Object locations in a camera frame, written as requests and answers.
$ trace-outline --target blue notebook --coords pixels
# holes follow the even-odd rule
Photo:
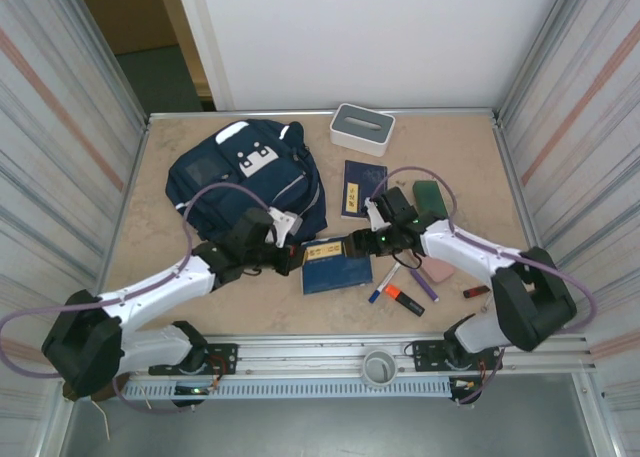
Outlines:
[[[315,294],[373,282],[371,257],[348,259],[344,255],[343,237],[314,240],[304,245],[302,291]]]
[[[364,162],[344,161],[344,183],[342,187],[343,218],[366,218],[362,212],[364,199],[371,197],[377,185],[387,176],[387,168]],[[387,190],[385,182],[380,193]]]

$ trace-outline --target green eraser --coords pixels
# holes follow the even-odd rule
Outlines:
[[[449,216],[436,181],[417,180],[413,184],[413,196],[416,199],[419,214],[431,211],[443,217]]]

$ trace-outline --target gray floor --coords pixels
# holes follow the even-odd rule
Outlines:
[[[147,114],[202,112],[187,64],[177,45],[121,54],[116,59]]]
[[[62,456],[592,456],[570,376],[500,376],[475,409],[446,399],[205,402],[149,416],[76,404]]]

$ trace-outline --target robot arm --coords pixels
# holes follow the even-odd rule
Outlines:
[[[154,365],[179,365],[197,371],[206,358],[207,342],[189,323],[180,321],[160,329],[138,329],[178,304],[207,295],[240,278],[246,269],[272,267],[288,275],[302,265],[303,251],[285,245],[300,219],[270,208],[249,209],[234,228],[217,242],[195,249],[184,269],[179,264],[132,286],[92,296],[73,294],[66,305],[112,299],[121,303],[80,312],[61,313],[42,345],[42,352],[79,397],[93,394],[126,372]],[[175,274],[163,285],[153,284]],[[136,298],[127,295],[148,289]]]
[[[522,256],[555,268],[546,251],[505,248],[457,228],[454,235],[448,220],[432,213],[418,215],[397,187],[368,201],[366,210],[371,229],[348,237],[348,256],[410,250],[448,262],[492,288],[495,312],[467,317],[445,333],[452,359],[506,345],[531,351],[576,315],[560,278],[501,255]]]

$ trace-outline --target orange highlighter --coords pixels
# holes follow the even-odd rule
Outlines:
[[[407,294],[402,292],[395,285],[391,285],[391,284],[387,285],[387,287],[384,289],[384,291],[387,294],[389,294],[389,296],[393,300],[395,300],[399,304],[402,304],[403,307],[409,309],[411,312],[416,314],[418,317],[420,317],[422,314],[424,314],[424,307],[422,307],[419,303],[417,303],[415,300],[413,300]]]

